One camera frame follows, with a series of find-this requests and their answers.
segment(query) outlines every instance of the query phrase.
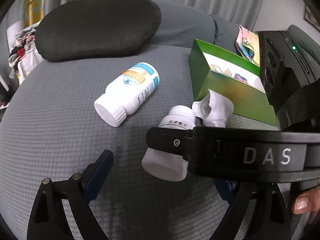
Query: open cardboard box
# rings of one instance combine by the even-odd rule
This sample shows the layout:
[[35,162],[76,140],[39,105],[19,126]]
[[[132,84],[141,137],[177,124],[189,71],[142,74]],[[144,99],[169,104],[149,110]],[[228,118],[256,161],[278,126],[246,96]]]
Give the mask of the open cardboard box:
[[234,114],[277,125],[258,66],[230,51],[195,39],[189,67],[195,101],[203,99],[211,89],[232,101]]

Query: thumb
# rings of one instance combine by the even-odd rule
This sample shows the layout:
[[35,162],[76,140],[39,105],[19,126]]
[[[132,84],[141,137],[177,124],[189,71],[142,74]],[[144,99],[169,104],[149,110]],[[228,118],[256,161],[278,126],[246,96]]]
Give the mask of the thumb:
[[292,205],[292,212],[304,214],[320,209],[320,186],[301,193]]

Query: screw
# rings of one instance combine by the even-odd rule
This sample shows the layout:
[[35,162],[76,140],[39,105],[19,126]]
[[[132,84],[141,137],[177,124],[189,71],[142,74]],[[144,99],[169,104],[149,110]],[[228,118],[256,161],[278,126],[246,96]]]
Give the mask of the screw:
[[50,182],[50,179],[49,179],[49,178],[45,178],[45,179],[42,181],[42,183],[45,184],[45,185],[48,184],[49,182]]
[[175,139],[175,140],[173,141],[173,145],[174,145],[175,147],[178,147],[178,146],[180,145],[180,140],[179,140],[179,139]]
[[74,180],[80,179],[80,178],[81,178],[81,173],[75,173],[75,174],[73,174],[73,175],[72,175],[72,178],[73,178]]

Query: bottle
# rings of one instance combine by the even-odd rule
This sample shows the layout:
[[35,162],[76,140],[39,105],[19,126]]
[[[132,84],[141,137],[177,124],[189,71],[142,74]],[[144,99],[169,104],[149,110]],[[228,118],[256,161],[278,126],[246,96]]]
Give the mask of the bottle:
[[[162,119],[159,127],[171,129],[193,129],[196,116],[187,106],[175,106]],[[149,174],[163,180],[181,181],[187,176],[188,162],[182,156],[174,155],[148,148],[143,159],[142,167]]]
[[107,86],[106,93],[94,102],[94,108],[105,122],[118,127],[142,105],[159,81],[153,66],[137,63]]
[[196,117],[202,119],[207,127],[226,127],[226,123],[234,111],[233,103],[226,97],[208,89],[209,94],[199,102],[192,104]]

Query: black pillow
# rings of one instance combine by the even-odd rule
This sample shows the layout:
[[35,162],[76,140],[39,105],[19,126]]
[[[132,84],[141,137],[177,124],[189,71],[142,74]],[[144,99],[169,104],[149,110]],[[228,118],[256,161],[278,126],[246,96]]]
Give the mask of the black pillow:
[[36,47],[53,62],[132,56],[160,23],[160,8],[151,0],[74,0],[44,17]]

